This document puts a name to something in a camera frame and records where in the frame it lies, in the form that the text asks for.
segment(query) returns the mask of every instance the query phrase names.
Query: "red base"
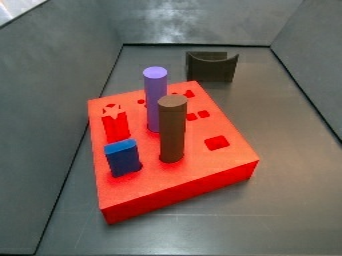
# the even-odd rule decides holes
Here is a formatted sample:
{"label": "red base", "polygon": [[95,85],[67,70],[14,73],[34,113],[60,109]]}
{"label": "red base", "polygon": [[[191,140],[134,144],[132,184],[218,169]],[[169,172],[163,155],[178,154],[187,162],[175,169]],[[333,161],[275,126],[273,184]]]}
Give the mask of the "red base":
{"label": "red base", "polygon": [[[99,207],[112,224],[251,177],[259,158],[197,82],[169,86],[169,94],[190,95],[183,159],[159,161],[159,134],[147,129],[145,91],[88,102]],[[120,104],[143,168],[114,178],[104,156],[103,107]]]}

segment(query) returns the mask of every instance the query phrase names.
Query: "hole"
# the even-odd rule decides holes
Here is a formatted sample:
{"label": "hole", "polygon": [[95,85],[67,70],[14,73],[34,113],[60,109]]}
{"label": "hole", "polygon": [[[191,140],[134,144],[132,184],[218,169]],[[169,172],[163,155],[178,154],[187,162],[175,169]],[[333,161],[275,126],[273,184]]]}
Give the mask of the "hole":
{"label": "hole", "polygon": [[201,118],[206,118],[206,117],[210,117],[210,113],[207,110],[202,110],[198,112],[198,115],[201,116]]}
{"label": "hole", "polygon": [[112,103],[107,104],[107,106],[102,110],[102,113],[104,114],[107,112],[108,109],[106,109],[106,108],[112,108],[114,106],[115,106],[115,104],[112,104]]}
{"label": "hole", "polygon": [[211,151],[225,148],[230,145],[223,135],[206,139],[205,143],[207,145],[209,150]]}
{"label": "hole", "polygon": [[187,121],[194,121],[197,119],[198,119],[198,117],[197,117],[195,113],[189,113],[187,114]]}
{"label": "hole", "polygon": [[185,93],[185,96],[187,98],[193,98],[193,97],[195,97],[195,94],[194,94],[194,92],[191,90],[187,90],[186,93]]}

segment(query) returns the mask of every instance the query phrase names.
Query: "block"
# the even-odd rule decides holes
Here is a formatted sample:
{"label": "block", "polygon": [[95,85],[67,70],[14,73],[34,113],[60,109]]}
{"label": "block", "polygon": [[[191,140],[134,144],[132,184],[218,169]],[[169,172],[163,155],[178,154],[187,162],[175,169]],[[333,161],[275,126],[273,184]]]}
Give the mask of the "block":
{"label": "block", "polygon": [[187,116],[187,97],[167,95],[158,101],[161,156],[165,163],[179,161],[185,155],[185,133]]}
{"label": "block", "polygon": [[149,67],[143,75],[147,127],[153,132],[159,132],[158,100],[167,94],[167,70],[163,67]]}
{"label": "block", "polygon": [[[189,113],[206,110],[206,118],[186,121],[185,156],[175,163],[159,160],[159,133],[147,129],[147,109],[138,101],[145,90],[88,101],[91,140],[99,208],[108,224],[132,218],[230,184],[250,179],[259,158],[215,102],[195,81],[169,86],[170,94],[187,90]],[[103,147],[107,144],[102,109],[119,104],[130,122],[131,136],[139,145],[143,164],[139,172],[114,178]],[[211,149],[206,140],[214,140]]]}
{"label": "block", "polygon": [[114,177],[120,177],[142,169],[137,141],[134,139],[106,145],[104,154]]}
{"label": "block", "polygon": [[102,123],[108,143],[130,138],[127,114],[120,105],[108,104],[103,108]]}
{"label": "block", "polygon": [[187,80],[233,82],[239,54],[227,58],[227,52],[187,52]]}

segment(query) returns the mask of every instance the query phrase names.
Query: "dark gray arch block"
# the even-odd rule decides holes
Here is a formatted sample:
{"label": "dark gray arch block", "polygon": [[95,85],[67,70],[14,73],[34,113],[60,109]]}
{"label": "dark gray arch block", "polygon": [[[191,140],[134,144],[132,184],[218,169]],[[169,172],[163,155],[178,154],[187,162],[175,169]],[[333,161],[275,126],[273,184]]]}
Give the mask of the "dark gray arch block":
{"label": "dark gray arch block", "polygon": [[0,29],[0,254],[32,254],[122,43],[91,0]]}
{"label": "dark gray arch block", "polygon": [[187,52],[187,80],[231,82],[239,54],[227,57],[227,52]]}
{"label": "dark gray arch block", "polygon": [[271,49],[342,139],[342,1],[308,0]]}

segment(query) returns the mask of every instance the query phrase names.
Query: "black object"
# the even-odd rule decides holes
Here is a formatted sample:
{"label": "black object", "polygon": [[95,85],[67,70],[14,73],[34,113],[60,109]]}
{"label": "black object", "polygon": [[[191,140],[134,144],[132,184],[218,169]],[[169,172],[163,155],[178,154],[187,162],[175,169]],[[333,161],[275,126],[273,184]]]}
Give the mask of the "black object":
{"label": "black object", "polygon": [[187,52],[187,81],[231,83],[238,59],[227,59],[227,52]]}
{"label": "black object", "polygon": [[161,161],[174,163],[185,155],[187,97],[167,95],[158,101]]}

